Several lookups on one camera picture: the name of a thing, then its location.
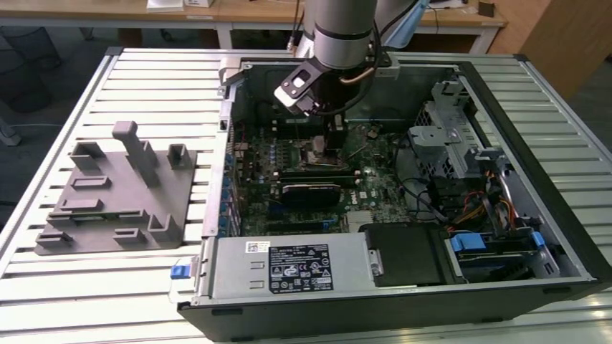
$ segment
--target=power supply label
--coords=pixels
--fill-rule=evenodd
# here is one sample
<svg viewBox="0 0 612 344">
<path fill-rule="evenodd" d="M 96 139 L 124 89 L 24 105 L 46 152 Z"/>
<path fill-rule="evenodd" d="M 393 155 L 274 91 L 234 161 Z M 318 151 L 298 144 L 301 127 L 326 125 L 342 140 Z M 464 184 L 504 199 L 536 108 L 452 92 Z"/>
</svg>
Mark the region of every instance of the power supply label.
<svg viewBox="0 0 612 344">
<path fill-rule="evenodd" d="M 333 290 L 332 262 L 326 245 L 269 247 L 269 291 Z"/>
</svg>

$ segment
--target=blue latch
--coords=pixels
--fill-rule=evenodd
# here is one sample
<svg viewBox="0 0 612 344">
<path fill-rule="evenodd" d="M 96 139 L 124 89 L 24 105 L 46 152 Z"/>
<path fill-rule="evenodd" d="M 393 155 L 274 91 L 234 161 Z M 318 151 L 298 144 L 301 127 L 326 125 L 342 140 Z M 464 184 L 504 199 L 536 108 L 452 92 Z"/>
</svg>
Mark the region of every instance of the blue latch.
<svg viewBox="0 0 612 344">
<path fill-rule="evenodd" d="M 546 245 L 546 243 L 544 242 L 542 234 L 538 231 L 534 231 L 532 232 L 532 238 L 536 242 L 537 248 L 541 249 Z"/>
<path fill-rule="evenodd" d="M 190 272 L 189 265 L 174 265 L 170 268 L 170 279 L 172 280 L 185 280 L 186 278 L 190 278 L 189 272 Z"/>
<path fill-rule="evenodd" d="M 460 233 L 450 238 L 452 250 L 454 252 L 485 249 L 485 241 L 481 239 L 478 233 Z"/>
<path fill-rule="evenodd" d="M 218 217 L 218 228 L 225 228 L 228 226 L 228 218 L 225 216 Z"/>
<path fill-rule="evenodd" d="M 232 165 L 232 163 L 233 163 L 232 154 L 225 154 L 225 165 Z"/>
</svg>

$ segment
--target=desk leg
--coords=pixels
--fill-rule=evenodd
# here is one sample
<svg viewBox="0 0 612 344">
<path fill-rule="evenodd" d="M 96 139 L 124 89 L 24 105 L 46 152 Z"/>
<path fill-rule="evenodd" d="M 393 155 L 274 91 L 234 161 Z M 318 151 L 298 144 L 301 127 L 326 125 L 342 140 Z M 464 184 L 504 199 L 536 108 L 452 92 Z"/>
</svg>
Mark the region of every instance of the desk leg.
<svg viewBox="0 0 612 344">
<path fill-rule="evenodd" d="M 218 36 L 218 46 L 221 49 L 232 48 L 232 23 L 217 23 L 214 26 Z"/>
<path fill-rule="evenodd" d="M 93 39 L 93 28 L 92 27 L 80 27 L 80 34 L 82 35 L 82 39 L 90 41 Z"/>
<path fill-rule="evenodd" d="M 469 49 L 469 54 L 486 54 L 488 48 L 496 38 L 498 27 L 484 27 L 480 35 L 476 37 L 474 44 Z"/>
</svg>

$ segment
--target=floor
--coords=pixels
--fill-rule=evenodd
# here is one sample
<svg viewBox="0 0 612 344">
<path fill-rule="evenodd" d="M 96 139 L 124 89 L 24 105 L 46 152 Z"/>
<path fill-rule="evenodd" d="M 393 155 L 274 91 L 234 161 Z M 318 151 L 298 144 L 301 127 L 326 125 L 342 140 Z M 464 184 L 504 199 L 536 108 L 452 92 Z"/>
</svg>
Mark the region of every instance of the floor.
<svg viewBox="0 0 612 344">
<path fill-rule="evenodd" d="M 60 127 L 68 118 L 80 98 L 90 75 L 102 58 L 108 46 L 118 46 L 114 29 L 96 29 L 94 39 L 85 41 L 78 29 L 49 28 L 49 36 L 62 58 L 62 66 L 42 74 L 42 80 L 52 92 L 50 106 L 28 114 L 17 114 L 0 102 L 0 114 L 22 138 L 21 145 L 5 147 L 0 143 L 0 228 L 12 213 L 10 206 L 1 202 L 17 202 L 28 187 L 46 151 L 56 138 Z M 172 42 L 165 42 L 160 31 L 144 30 L 144 46 L 156 48 L 200 48 L 200 40 L 194 30 L 169 30 Z M 264 42 L 264 48 L 281 49 L 284 38 L 272 33 L 264 37 L 260 33 L 238 32 L 234 46 L 242 49 L 261 48 L 253 44 Z M 6 49 L 0 38 L 0 49 Z M 612 63 L 602 63 L 600 69 L 582 86 L 569 105 L 612 150 Z"/>
</svg>

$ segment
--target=robotic arm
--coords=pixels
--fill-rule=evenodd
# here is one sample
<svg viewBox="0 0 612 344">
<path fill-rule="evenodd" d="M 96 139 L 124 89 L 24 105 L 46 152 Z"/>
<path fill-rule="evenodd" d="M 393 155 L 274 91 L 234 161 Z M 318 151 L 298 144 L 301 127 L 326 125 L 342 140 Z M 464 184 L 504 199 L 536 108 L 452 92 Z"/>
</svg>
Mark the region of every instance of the robotic arm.
<svg viewBox="0 0 612 344">
<path fill-rule="evenodd" d="M 406 7 L 406 0 L 305 0 L 305 44 L 300 44 L 298 54 L 309 58 L 274 91 L 292 113 L 342 116 L 368 92 L 380 63 L 382 44 L 374 14 L 382 19 L 385 14 L 402 10 L 382 32 L 404 17 L 385 37 L 385 45 L 401 47 L 408 44 L 428 3 L 409 0 Z"/>
<path fill-rule="evenodd" d="M 378 50 L 378 47 L 369 47 L 376 4 L 376 0 L 306 2 L 305 31 L 313 33 L 313 57 L 296 68 L 274 91 L 276 98 L 293 113 L 342 112 L 337 110 L 352 97 L 354 87 L 342 87 L 341 80 L 362 73 L 366 64 L 374 63 L 374 58 L 366 61 L 365 57 Z"/>
</svg>

